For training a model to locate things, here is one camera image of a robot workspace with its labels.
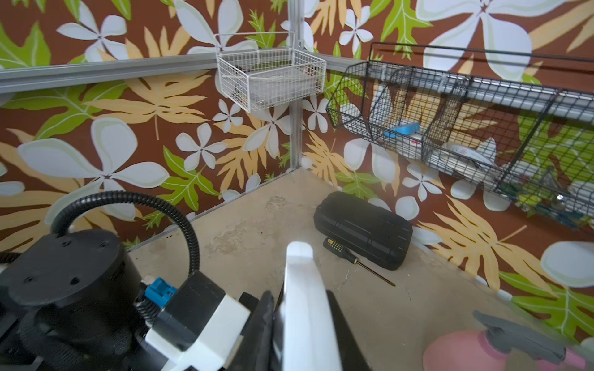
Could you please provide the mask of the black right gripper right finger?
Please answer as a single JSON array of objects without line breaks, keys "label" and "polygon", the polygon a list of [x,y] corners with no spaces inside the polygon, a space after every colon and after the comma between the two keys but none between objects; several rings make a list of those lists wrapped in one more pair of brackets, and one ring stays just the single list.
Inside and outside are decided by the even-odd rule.
[{"label": "black right gripper right finger", "polygon": [[371,371],[354,334],[351,332],[346,318],[339,306],[336,296],[331,291],[326,292],[329,307],[334,322],[334,329],[337,337],[337,344],[340,352],[340,360],[344,371]]}]

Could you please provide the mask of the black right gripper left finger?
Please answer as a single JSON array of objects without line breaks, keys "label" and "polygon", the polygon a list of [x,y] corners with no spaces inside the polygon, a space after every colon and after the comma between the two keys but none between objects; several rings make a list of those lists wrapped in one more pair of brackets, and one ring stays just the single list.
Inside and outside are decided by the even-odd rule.
[{"label": "black right gripper left finger", "polygon": [[239,302],[249,310],[250,315],[241,331],[241,343],[226,370],[270,370],[274,296],[272,292],[266,291],[260,299],[257,299],[244,292]]}]

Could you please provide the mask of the blue white spray nozzle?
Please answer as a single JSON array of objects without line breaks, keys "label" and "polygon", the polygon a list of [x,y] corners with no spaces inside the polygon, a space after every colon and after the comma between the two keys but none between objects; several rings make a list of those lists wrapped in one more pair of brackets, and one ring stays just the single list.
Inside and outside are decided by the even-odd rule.
[{"label": "blue white spray nozzle", "polygon": [[326,288],[308,243],[287,247],[281,318],[283,370],[343,369]]}]

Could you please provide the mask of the pink grey spray nozzle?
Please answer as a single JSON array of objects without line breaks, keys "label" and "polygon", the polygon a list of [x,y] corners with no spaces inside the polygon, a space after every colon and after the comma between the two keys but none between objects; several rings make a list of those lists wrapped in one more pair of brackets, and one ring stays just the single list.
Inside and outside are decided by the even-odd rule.
[{"label": "pink grey spray nozzle", "polygon": [[479,335],[479,344],[494,360],[506,360],[512,349],[516,349],[530,356],[539,370],[562,370],[569,366],[586,370],[586,358],[539,332],[477,310],[473,317],[486,328]]}]

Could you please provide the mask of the opaque pink spray bottle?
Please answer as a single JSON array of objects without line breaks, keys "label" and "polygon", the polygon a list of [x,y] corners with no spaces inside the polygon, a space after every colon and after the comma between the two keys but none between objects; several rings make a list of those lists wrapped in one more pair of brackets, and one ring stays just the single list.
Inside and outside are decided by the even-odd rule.
[{"label": "opaque pink spray bottle", "polygon": [[439,337],[423,353],[424,370],[511,370],[510,353],[493,347],[487,331],[466,330]]}]

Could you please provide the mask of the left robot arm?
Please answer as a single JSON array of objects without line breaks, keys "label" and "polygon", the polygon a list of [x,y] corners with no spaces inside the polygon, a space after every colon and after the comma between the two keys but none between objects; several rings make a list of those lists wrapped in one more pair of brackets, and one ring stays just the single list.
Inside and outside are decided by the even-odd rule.
[{"label": "left robot arm", "polygon": [[125,204],[151,207],[184,235],[189,269],[200,267],[190,221],[145,193],[83,196],[58,213],[47,235],[23,253],[2,253],[1,368],[4,370],[161,370],[167,359],[146,341],[160,308],[121,240],[106,230],[71,232],[86,212]]}]

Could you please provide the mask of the black yellow screwdriver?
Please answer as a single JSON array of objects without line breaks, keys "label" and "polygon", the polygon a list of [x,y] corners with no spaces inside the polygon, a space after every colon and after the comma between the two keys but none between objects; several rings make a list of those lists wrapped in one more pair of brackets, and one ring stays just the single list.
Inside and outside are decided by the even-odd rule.
[{"label": "black yellow screwdriver", "polygon": [[339,258],[344,259],[353,265],[358,265],[358,266],[363,267],[365,270],[372,273],[375,277],[380,278],[383,282],[389,284],[391,287],[395,287],[394,282],[388,280],[387,278],[383,277],[382,275],[380,275],[379,273],[377,273],[370,267],[368,267],[365,264],[363,264],[362,262],[360,262],[359,258],[355,254],[353,254],[347,247],[345,247],[343,244],[337,242],[336,240],[329,238],[329,237],[326,238],[325,241],[323,241],[323,247],[325,247],[328,251],[332,252],[334,255],[338,256]]}]

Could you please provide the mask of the black plastic tool case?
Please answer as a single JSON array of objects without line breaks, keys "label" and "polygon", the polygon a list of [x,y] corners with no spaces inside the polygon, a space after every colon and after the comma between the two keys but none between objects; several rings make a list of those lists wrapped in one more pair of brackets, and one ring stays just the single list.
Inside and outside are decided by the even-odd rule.
[{"label": "black plastic tool case", "polygon": [[390,271],[404,263],[413,235],[404,218],[342,192],[318,205],[313,222],[320,233]]}]

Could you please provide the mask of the white tape roll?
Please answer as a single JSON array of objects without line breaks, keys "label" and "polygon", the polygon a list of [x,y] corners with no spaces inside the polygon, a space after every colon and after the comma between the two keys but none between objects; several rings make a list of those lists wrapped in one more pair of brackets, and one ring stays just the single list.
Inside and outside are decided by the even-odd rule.
[{"label": "white tape roll", "polygon": [[493,160],[477,150],[452,142],[444,143],[441,147],[434,149],[428,163],[443,173],[450,175],[456,173],[474,182],[493,178],[497,174]]}]

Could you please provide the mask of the blue tape roll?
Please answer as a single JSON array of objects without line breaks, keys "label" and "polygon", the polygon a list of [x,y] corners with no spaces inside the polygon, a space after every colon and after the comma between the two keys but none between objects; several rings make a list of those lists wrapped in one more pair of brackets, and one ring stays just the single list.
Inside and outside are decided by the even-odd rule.
[{"label": "blue tape roll", "polygon": [[384,131],[383,135],[386,138],[397,139],[399,137],[415,134],[420,128],[419,122],[405,122],[403,125],[391,125]]}]

